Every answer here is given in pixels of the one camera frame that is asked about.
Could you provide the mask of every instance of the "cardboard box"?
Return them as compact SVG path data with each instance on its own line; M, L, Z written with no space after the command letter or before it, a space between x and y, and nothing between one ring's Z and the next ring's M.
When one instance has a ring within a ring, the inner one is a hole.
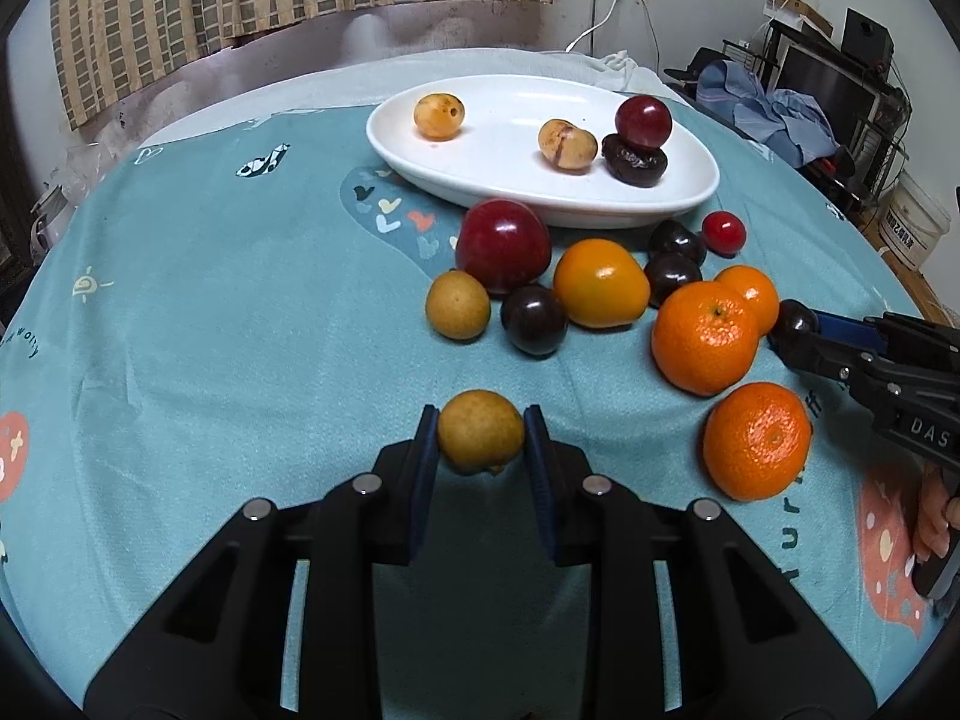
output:
M790 10L810 20L827 37L833 37L833 25L803 0L774 0L774 9Z

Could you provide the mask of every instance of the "fingernail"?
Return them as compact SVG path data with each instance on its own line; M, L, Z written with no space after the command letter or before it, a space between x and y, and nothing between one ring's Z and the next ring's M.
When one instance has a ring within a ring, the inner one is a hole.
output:
M960 528L960 498L954 498L947 504L947 521L954 528Z

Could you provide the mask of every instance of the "orange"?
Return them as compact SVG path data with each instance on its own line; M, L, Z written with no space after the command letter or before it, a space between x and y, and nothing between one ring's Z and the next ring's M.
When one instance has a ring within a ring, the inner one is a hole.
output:
M650 350L672 385L710 397L750 370L760 344L747 301L715 281L680 287L656 314Z
M637 260L601 238L576 242L563 252L553 290L570 320L583 327L636 322L650 302L650 282Z
M738 501L779 495L803 470L810 420L779 384L738 386L707 418L704 463L720 490Z
M757 316L757 330L760 330L761 336L774 329L779 314L779 295L766 274L749 265L734 265L726 271L720 271L714 281L726 284L746 299Z

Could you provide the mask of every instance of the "oval plate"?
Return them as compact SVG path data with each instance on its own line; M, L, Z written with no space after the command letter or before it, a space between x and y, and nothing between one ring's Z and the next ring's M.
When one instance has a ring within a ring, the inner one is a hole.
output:
M467 111L449 141L430 141L414 126L424 95L456 95ZM381 103L367 120L367 137L383 160L412 184L469 208L485 197L528 203L561 227L637 227L688 211L720 183L716 160L688 129L674 122L664 145L669 165L651 189L617 181L597 155L581 173L556 170L536 145L548 119L567 119L600 143L614 132L625 98L616 92L537 76L466 76L408 89Z

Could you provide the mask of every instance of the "metal rivet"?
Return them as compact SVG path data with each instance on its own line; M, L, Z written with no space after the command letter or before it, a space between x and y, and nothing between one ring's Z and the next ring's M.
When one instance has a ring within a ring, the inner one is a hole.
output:
M375 473L362 473L353 480L353 489L361 495L373 495L383 487L383 480Z
M244 504L243 516L252 522L257 522L258 519L268 517L273 510L274 505L266 498L253 498Z
M707 522L713 522L714 519L720 517L720 514L723 514L723 509L712 498L701 498L693 502L693 514L696 514L700 519L706 519Z
M606 495L613 489L613 482L606 476L594 474L584 479L584 490L590 495Z

